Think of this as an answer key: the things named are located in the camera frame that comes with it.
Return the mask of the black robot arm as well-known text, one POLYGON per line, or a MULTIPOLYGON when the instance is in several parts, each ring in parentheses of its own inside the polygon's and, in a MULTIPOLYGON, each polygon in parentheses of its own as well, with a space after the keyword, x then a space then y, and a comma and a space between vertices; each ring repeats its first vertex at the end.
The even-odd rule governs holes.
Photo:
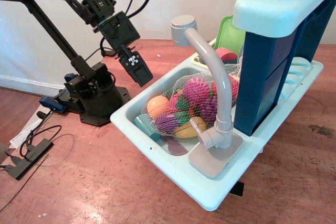
POLYGON ((103 126, 130 100, 108 67, 92 63, 86 49, 117 60, 140 86, 153 76, 131 45, 140 38, 115 0, 1 0, 1 74, 52 83, 72 72, 52 103, 79 114, 82 123, 103 126))

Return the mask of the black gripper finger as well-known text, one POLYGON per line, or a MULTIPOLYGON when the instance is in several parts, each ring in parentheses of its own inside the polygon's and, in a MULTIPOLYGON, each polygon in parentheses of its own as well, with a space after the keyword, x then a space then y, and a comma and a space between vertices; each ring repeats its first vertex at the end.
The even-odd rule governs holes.
POLYGON ((121 51, 119 53, 119 62, 140 87, 143 87, 153 79, 152 72, 138 51, 121 51))

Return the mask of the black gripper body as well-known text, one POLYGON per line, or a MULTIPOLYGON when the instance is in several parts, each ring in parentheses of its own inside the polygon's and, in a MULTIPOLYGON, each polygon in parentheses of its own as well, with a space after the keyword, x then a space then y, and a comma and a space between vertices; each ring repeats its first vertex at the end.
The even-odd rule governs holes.
POLYGON ((103 48, 104 40, 109 43, 115 54, 140 38, 140 34, 123 11, 115 15, 95 15, 93 21, 95 23, 93 27, 103 35, 100 42, 102 54, 107 53, 103 48))

